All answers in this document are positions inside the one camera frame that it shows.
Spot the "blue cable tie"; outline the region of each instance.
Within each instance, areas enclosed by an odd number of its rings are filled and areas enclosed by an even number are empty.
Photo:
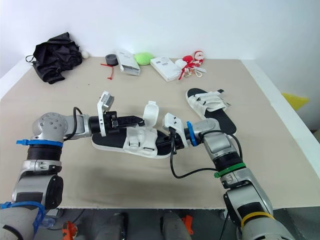
[[[9,201],[0,204],[1,209],[7,209],[7,208],[15,208],[15,207],[23,207],[23,206],[35,206],[37,207],[38,213],[35,217],[35,220],[33,222],[33,235],[36,234],[38,231],[39,225],[42,223],[44,220],[44,217],[46,215],[45,213],[45,206],[43,206],[41,203],[37,201],[21,201],[21,202],[16,202],[16,203],[11,203]]]
[[[59,146],[59,147],[63,147],[64,146],[64,144],[62,142],[59,142],[59,141],[38,140],[38,139],[34,139],[34,140],[28,140],[28,139],[17,140],[16,144],[21,144],[21,145],[24,145],[24,146],[28,146],[28,145],[32,145],[32,144],[54,145],[54,146]]]
[[[187,121],[186,125],[189,129],[189,134],[190,134],[192,146],[195,147],[195,146],[197,146],[197,141],[196,141],[196,137],[195,137],[195,133],[194,133],[194,129],[192,127],[192,124],[191,124],[191,122]]]

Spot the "yellow object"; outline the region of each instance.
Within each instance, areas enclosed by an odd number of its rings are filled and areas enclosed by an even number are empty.
[[[267,212],[264,212],[264,211],[255,211],[255,212],[249,213],[249,214],[246,215],[244,218],[242,218],[241,228],[244,227],[245,221],[247,221],[248,219],[250,219],[250,218],[252,218],[252,217],[255,217],[255,216],[267,216],[268,218],[275,219],[271,214],[269,214],[269,213],[267,213]]]
[[[297,111],[299,108],[301,108],[303,105],[309,102],[308,97],[296,96],[284,92],[282,93],[282,96],[284,96],[284,98],[288,101],[288,103],[295,111]]]

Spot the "white ball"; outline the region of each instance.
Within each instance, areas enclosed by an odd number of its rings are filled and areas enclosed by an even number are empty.
[[[87,51],[82,51],[81,56],[82,58],[87,59],[89,57],[89,53]]]

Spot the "tape roll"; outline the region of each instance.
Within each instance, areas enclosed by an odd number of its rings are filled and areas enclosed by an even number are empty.
[[[119,64],[117,60],[117,56],[115,54],[108,54],[107,56],[105,56],[105,61],[106,61],[106,64],[111,66],[117,66]]]

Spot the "slipper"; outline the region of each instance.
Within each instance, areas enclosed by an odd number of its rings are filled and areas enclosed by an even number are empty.
[[[153,159],[164,159],[170,156],[171,146],[157,146],[157,141],[168,137],[159,130],[147,130],[145,127],[119,128],[116,134],[101,136],[100,133],[92,135],[92,145],[99,150],[127,153]]]
[[[237,128],[225,113],[230,104],[219,97],[223,92],[222,89],[215,92],[206,92],[199,88],[191,88],[186,92],[185,97],[190,107],[201,119],[216,119],[223,132],[235,134]]]

